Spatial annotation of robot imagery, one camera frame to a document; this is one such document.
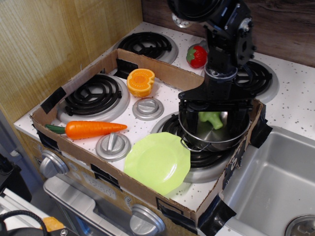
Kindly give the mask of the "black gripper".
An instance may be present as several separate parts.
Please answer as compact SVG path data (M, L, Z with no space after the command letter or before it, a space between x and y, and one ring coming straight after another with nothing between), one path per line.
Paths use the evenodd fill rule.
M227 112L229 135L243 135L249 124L248 110L256 94L231 79L216 79L205 74L204 81L196 88L181 92L179 111L185 111L186 130L195 134L198 126L198 112Z

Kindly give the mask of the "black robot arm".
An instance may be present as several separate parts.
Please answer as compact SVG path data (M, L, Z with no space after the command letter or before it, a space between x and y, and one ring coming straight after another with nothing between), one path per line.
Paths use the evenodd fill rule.
M251 11L242 0L169 0L178 18L201 24L208 46L204 81L179 94L179 110L186 116L188 132L197 132L199 112L227 112L233 131L252 109L255 93L236 84L256 47L252 42Z

